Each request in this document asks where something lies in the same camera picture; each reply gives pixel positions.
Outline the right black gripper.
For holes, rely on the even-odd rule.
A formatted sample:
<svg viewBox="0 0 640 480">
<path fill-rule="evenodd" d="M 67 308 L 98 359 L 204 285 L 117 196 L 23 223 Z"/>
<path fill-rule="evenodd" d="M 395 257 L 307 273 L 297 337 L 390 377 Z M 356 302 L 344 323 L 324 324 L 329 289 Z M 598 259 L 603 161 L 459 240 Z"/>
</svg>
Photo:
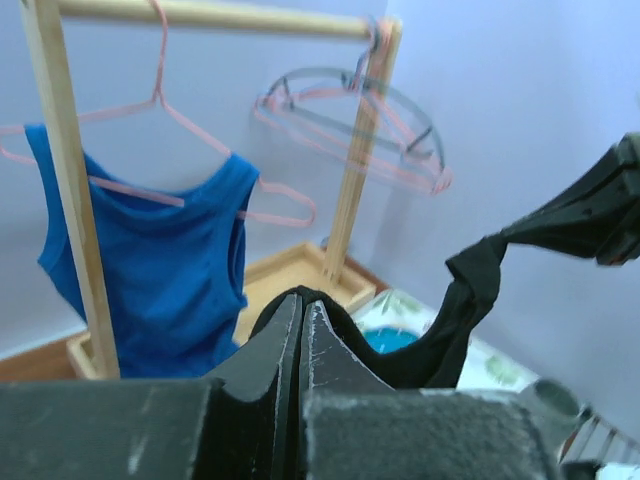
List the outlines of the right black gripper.
<svg viewBox="0 0 640 480">
<path fill-rule="evenodd" d="M 639 133 L 628 132 L 560 195 L 501 231 L 531 245 L 620 266 L 639 257 Z"/>
</svg>

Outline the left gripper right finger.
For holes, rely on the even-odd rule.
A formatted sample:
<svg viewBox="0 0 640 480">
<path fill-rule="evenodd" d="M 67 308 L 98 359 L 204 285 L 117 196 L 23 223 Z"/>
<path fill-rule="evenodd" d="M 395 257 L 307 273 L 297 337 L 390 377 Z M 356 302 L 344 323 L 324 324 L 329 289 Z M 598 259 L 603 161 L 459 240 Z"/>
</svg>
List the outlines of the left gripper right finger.
<svg viewBox="0 0 640 480">
<path fill-rule="evenodd" d="M 300 387 L 309 479 L 557 479 L 560 468 L 511 393 L 393 390 L 307 308 Z"/>
</svg>

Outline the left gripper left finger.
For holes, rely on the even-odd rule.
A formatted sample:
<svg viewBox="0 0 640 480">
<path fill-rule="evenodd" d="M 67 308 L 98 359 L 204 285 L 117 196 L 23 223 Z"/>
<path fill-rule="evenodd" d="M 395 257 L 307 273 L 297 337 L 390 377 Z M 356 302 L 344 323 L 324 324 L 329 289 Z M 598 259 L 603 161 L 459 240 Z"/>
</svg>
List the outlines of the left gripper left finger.
<svg viewBox="0 0 640 480">
<path fill-rule="evenodd" d="M 298 296 L 197 379 L 9 383 L 5 479 L 293 479 Z"/>
</svg>

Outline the black tank top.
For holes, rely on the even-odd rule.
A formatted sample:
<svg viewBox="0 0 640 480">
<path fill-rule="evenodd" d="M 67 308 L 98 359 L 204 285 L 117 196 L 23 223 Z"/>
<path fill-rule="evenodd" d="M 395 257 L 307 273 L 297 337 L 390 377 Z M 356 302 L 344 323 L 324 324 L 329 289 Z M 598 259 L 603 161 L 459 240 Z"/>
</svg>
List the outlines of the black tank top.
<svg viewBox="0 0 640 480">
<path fill-rule="evenodd" d="M 251 334 L 257 335 L 289 294 L 303 304 L 322 301 L 336 336 L 382 381 L 395 389 L 454 388 L 461 376 L 472 330 L 491 311 L 499 295 L 501 262 L 508 242 L 499 233 L 482 238 L 446 261 L 453 280 L 434 323 L 408 346 L 378 353 L 351 316 L 326 293 L 299 285 L 273 298 Z"/>
</svg>

